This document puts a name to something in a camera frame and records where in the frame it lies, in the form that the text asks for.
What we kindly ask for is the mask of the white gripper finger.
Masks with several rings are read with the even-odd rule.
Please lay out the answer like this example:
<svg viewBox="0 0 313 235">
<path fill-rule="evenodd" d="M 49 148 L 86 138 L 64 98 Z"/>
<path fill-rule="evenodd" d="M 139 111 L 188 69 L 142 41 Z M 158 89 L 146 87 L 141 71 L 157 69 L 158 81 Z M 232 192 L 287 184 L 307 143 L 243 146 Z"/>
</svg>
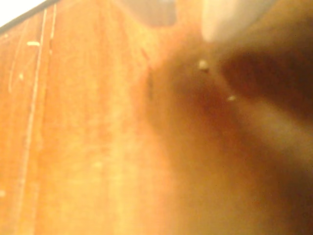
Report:
<svg viewBox="0 0 313 235">
<path fill-rule="evenodd" d="M 207 42 L 228 40 L 257 21 L 269 9 L 268 0 L 205 0 L 201 32 Z"/>
<path fill-rule="evenodd" d="M 169 26 L 176 22 L 175 0 L 128 0 L 133 15 L 149 26 Z"/>
</svg>

